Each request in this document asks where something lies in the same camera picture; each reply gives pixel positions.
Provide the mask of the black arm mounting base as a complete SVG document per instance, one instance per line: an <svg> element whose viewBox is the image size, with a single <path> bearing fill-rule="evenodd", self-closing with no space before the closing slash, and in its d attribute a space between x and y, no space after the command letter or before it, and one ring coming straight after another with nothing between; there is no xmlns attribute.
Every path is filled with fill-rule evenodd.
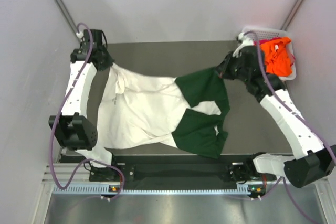
<svg viewBox="0 0 336 224"><path fill-rule="evenodd" d="M169 178L182 178L183 183L203 178L237 183L262 177L251 168L246 155L221 155L218 159L195 155L119 155L115 162L128 186L145 179L157 179L161 186L161 183L167 184Z"/></svg>

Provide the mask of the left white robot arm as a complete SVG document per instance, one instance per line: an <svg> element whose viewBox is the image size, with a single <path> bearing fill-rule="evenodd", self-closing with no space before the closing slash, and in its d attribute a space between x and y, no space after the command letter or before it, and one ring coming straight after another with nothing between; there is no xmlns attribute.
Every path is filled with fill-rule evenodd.
<svg viewBox="0 0 336 224"><path fill-rule="evenodd" d="M89 162L91 181L112 181L119 168L115 156L102 145L98 110L114 63L102 30L79 33L80 46L70 54L70 77L59 115L49 118L58 144Z"/></svg>

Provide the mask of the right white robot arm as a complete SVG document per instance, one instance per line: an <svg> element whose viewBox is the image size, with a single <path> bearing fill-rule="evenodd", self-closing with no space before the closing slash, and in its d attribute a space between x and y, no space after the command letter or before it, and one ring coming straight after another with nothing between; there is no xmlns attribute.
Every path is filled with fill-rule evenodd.
<svg viewBox="0 0 336 224"><path fill-rule="evenodd" d="M229 52L215 68L221 79L240 80L276 122L288 141L292 155L256 153L245 161L245 174L252 180L263 174L286 178L302 188L329 176L335 168L335 146L326 147L312 132L294 105L285 84L272 73L265 73L263 56L257 46L242 48L237 56Z"/></svg>

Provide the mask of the white and green t-shirt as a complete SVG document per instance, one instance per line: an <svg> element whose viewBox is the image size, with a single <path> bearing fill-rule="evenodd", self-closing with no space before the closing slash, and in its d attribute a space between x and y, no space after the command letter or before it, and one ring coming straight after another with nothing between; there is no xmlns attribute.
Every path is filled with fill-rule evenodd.
<svg viewBox="0 0 336 224"><path fill-rule="evenodd" d="M114 65L98 109L98 142L119 150L161 143L217 159L229 110L225 83L212 67L173 78Z"/></svg>

